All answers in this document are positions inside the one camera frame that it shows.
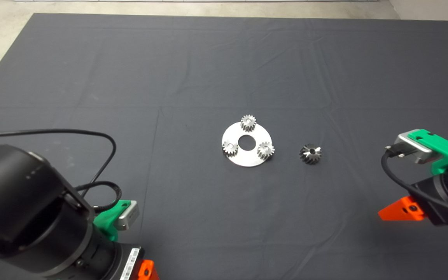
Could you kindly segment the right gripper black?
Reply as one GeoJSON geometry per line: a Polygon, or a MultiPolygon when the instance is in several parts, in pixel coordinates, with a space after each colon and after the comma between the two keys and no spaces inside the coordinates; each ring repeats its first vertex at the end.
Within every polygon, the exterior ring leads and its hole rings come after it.
{"type": "MultiPolygon", "coordinates": [[[[412,184],[422,193],[448,205],[448,177],[430,177],[412,184]]],[[[383,221],[423,221],[425,215],[435,226],[448,225],[448,208],[416,195],[405,196],[378,212],[383,221]]]]}

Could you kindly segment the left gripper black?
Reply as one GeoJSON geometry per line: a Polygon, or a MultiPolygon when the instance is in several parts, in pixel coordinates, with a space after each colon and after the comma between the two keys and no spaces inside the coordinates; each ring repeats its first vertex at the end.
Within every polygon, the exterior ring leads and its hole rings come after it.
{"type": "Polygon", "coordinates": [[[110,280],[154,280],[154,262],[143,259],[140,245],[115,245],[110,280]]]}

